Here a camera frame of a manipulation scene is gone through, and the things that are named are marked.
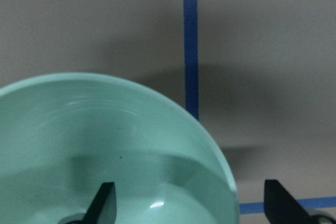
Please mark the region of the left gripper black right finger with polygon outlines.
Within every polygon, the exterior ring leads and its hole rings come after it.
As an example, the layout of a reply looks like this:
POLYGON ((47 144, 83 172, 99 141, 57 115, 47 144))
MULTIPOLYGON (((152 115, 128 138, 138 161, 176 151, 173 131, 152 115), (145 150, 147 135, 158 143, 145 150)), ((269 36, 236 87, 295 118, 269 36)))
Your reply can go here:
POLYGON ((264 213, 269 223, 318 223, 276 179, 264 183, 264 213))

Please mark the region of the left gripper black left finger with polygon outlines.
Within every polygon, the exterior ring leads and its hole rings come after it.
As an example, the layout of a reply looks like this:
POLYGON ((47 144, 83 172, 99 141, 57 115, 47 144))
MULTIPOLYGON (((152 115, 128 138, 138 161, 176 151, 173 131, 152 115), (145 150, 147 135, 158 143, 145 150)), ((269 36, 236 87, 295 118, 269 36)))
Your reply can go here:
POLYGON ((102 183, 82 223, 115 223, 117 218, 117 200, 114 182, 102 183))

